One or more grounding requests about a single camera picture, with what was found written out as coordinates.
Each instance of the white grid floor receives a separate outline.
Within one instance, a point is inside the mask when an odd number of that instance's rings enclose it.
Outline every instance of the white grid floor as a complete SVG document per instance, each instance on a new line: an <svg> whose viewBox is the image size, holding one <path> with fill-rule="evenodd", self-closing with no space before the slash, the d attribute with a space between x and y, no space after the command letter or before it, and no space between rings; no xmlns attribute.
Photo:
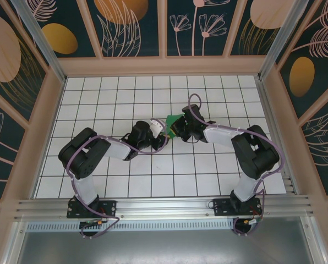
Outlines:
<svg viewBox="0 0 328 264"><path fill-rule="evenodd" d="M57 155L85 127L121 138L137 120L181 114L192 93L202 98L204 118L240 128L258 124L270 137L253 76L69 78L35 197L73 196ZM210 196L229 195L240 172L232 150L175 138L160 153L130 162L103 158L93 178L100 197ZM261 188L267 194L286 193L280 173Z"/></svg>

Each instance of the enclosure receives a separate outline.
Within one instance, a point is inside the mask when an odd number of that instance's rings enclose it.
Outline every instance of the enclosure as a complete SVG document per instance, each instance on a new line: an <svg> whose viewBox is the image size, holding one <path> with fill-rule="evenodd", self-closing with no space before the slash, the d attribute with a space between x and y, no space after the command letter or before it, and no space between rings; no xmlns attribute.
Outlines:
<svg viewBox="0 0 328 264"><path fill-rule="evenodd" d="M239 215L210 207L242 176L234 149L174 137L101 160L93 183L120 221L82 239L62 147L166 121L191 94L285 154L259 185L260 227L237 236ZM0 0L0 263L86 261L328 263L328 0Z"/></svg>

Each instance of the metal floor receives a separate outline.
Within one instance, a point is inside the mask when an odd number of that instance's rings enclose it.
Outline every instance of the metal floor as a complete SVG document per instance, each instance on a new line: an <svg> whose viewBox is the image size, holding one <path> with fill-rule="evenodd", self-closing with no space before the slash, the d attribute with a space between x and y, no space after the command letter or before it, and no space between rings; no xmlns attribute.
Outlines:
<svg viewBox="0 0 328 264"><path fill-rule="evenodd" d="M78 233L26 233L18 264L309 264L297 217L266 218L248 237L229 229L112 232L94 240Z"/></svg>

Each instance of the green object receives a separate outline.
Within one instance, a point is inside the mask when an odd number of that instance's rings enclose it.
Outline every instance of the green object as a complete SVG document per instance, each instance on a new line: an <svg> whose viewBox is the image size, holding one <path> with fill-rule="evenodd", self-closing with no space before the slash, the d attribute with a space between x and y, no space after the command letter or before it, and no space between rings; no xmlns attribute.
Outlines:
<svg viewBox="0 0 328 264"><path fill-rule="evenodd" d="M165 123L167 124L166 131L171 139L175 138L176 135L171 131L170 127L180 117L182 117L182 114L168 115L166 118L166 121L165 121Z"/></svg>

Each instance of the mounting plate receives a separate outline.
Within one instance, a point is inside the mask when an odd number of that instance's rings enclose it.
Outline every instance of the mounting plate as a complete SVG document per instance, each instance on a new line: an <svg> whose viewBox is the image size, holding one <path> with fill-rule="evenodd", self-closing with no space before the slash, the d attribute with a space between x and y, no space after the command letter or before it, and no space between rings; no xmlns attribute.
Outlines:
<svg viewBox="0 0 328 264"><path fill-rule="evenodd" d="M236 212L230 202L230 198L225 199L213 199L213 208L215 216L252 216L253 211L252 208L259 214L262 213L261 202L259 198L253 198L249 201L245 202L244 207L240 212Z"/></svg>
<svg viewBox="0 0 328 264"><path fill-rule="evenodd" d="M88 211L84 207L80 207L78 201L69 201L67 218L100 218L100 216ZM97 205L97 212L103 212L108 216L115 216L116 201L99 201Z"/></svg>

